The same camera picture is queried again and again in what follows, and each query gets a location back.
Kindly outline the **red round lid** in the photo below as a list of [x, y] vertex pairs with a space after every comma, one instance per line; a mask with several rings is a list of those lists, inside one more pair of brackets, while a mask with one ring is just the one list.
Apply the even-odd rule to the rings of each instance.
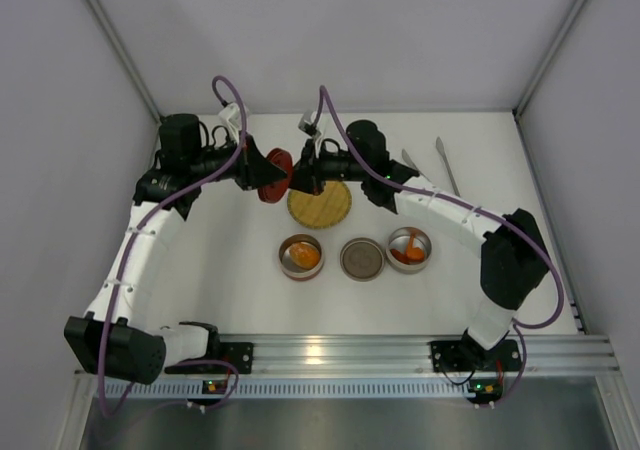
[[281, 148], [274, 148], [266, 157], [267, 161], [282, 170], [285, 176], [258, 189], [258, 197], [264, 203], [275, 204], [286, 194], [293, 176], [291, 154]]

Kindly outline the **orange bun food piece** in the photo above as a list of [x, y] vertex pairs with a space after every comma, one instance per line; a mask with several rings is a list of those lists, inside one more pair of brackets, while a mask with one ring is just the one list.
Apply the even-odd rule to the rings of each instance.
[[303, 270], [312, 270], [320, 261], [321, 253], [308, 242], [296, 242], [289, 247], [292, 262]]

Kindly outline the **metal tongs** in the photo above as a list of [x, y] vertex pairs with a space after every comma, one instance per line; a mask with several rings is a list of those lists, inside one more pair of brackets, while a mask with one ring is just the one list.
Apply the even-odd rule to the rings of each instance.
[[[440, 136], [438, 136], [435, 140], [435, 148], [436, 151], [438, 152], [442, 163], [444, 165], [444, 168], [446, 170], [447, 176], [449, 178], [449, 182], [451, 184], [453, 193], [456, 196], [460, 196], [460, 190], [459, 187], [457, 185], [455, 176], [453, 174], [449, 159], [448, 159], [448, 155], [446, 153], [446, 147], [444, 145], [444, 141], [442, 140], [442, 138]], [[411, 158], [411, 156], [409, 155], [409, 153], [407, 152], [406, 149], [402, 149], [401, 150], [401, 158], [404, 161], [404, 163], [409, 166], [410, 168], [412, 168], [413, 170], [417, 171], [421, 176], [423, 176], [424, 178], [428, 179], [427, 175], [416, 165], [416, 163], [414, 162], [414, 160]]]

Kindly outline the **orange fried food piece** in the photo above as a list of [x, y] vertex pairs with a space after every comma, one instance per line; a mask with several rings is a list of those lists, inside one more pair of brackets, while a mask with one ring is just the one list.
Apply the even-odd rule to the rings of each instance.
[[410, 264], [410, 259], [408, 258], [408, 256], [405, 253], [401, 252], [400, 250], [392, 248], [390, 250], [390, 253], [393, 255], [393, 257], [397, 261], [399, 261], [399, 262], [401, 262], [401, 263], [403, 263], [405, 265], [409, 265]]

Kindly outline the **orange carrot food piece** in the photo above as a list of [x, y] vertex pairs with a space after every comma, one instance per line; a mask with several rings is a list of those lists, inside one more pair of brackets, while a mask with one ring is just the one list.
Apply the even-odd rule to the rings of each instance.
[[423, 250], [422, 247], [416, 246], [415, 245], [416, 242], [418, 242], [417, 234], [412, 233], [409, 236], [409, 240], [404, 251], [404, 255], [409, 264], [421, 263], [425, 260], [425, 251]]

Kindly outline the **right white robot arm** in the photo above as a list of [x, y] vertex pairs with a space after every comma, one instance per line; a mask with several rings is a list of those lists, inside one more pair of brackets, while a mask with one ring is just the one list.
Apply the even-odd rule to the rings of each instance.
[[299, 128], [308, 139], [293, 167], [291, 189], [320, 195], [330, 181], [357, 182], [373, 205], [419, 220], [477, 255], [484, 297], [458, 352], [483, 367], [549, 271], [535, 218], [523, 209], [495, 215], [439, 189], [417, 170], [392, 159], [385, 136], [370, 120], [349, 124], [344, 133], [347, 146], [333, 151], [326, 149], [316, 121], [304, 117]]

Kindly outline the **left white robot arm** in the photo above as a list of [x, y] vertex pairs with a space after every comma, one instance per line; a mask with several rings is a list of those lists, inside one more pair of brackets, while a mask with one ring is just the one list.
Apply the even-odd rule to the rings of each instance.
[[64, 337], [84, 371], [151, 384], [167, 367], [210, 364], [221, 354], [217, 328], [183, 321], [155, 330], [146, 312], [171, 242], [186, 222], [201, 188], [214, 174], [232, 180], [261, 201], [276, 203], [293, 173], [291, 155], [262, 154], [252, 136], [235, 137], [224, 123], [217, 145], [193, 114], [174, 114], [159, 128], [156, 162], [138, 180], [121, 247], [96, 298], [81, 317], [71, 317]]

